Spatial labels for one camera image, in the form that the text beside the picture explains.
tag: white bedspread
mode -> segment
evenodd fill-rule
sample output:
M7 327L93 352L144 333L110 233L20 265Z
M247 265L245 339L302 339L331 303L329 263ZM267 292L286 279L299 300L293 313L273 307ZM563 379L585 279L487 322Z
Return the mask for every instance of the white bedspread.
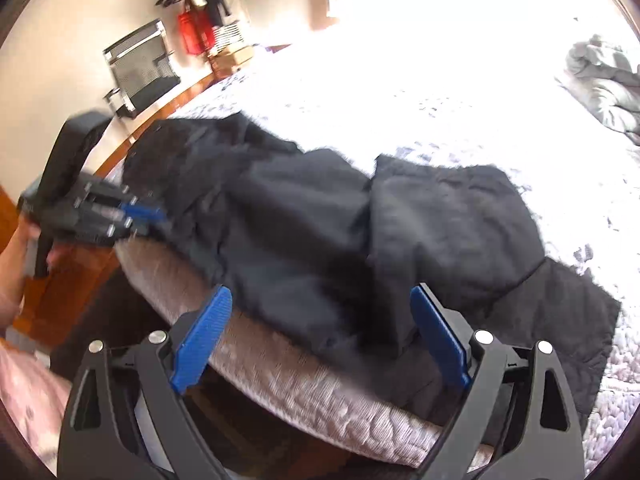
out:
M505 171L536 219L548 256L589 273L622 303L584 434L589 472L640 399L639 149L602 126L550 73L532 69L523 76L489 60L453 77L464 55L455 41L421 46L401 69L382 65L375 49L340 34L329 30L264 55L173 117L243 111L305 150L336 149L366 173L380 153Z

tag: gray blanket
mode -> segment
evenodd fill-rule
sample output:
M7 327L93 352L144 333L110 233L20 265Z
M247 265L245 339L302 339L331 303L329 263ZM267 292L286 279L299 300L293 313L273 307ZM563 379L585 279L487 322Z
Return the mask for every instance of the gray blanket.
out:
M566 58L577 82L563 81L594 117L640 145L640 51L609 43L595 34L579 41Z

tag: cardboard box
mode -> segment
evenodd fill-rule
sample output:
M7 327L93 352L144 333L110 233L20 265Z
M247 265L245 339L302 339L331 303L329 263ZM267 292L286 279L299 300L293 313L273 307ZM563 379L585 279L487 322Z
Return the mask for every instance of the cardboard box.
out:
M217 56L226 56L227 54L233 54L234 52L237 52L238 50L241 50L244 47L246 47L246 43L244 41L236 41L235 43L232 43L229 46L226 46L225 48L223 48L216 55Z
M231 54L216 56L216 63L220 68L232 68L242 65L254 56L254 48L249 45Z

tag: blue gripper pad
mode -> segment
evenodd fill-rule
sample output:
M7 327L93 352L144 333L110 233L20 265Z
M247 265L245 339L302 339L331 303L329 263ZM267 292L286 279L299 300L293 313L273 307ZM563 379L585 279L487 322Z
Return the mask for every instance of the blue gripper pad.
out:
M200 310L198 318L175 352L171 384L180 395L200 380L209 356L229 321L231 305L231 291L221 286Z
M421 286L414 286L410 296L411 314L420 335L438 364L445 383L466 390L471 384L466 351L431 298Z
M148 222L164 222L166 221L166 215L161 209L153 209L135 204L123 204L120 206L125 215L132 218L141 218Z

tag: black jacket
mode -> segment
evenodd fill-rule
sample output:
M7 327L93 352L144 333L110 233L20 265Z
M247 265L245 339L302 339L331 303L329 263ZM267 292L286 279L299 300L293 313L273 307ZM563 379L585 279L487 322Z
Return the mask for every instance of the black jacket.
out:
M381 398L439 424L458 401L411 317L409 292L426 282L504 343L550 341L585 427L620 306L545 258L498 169L379 156L368 178L237 114L155 123L130 150L124 182L161 201L172 220L161 237L229 286L237 307Z

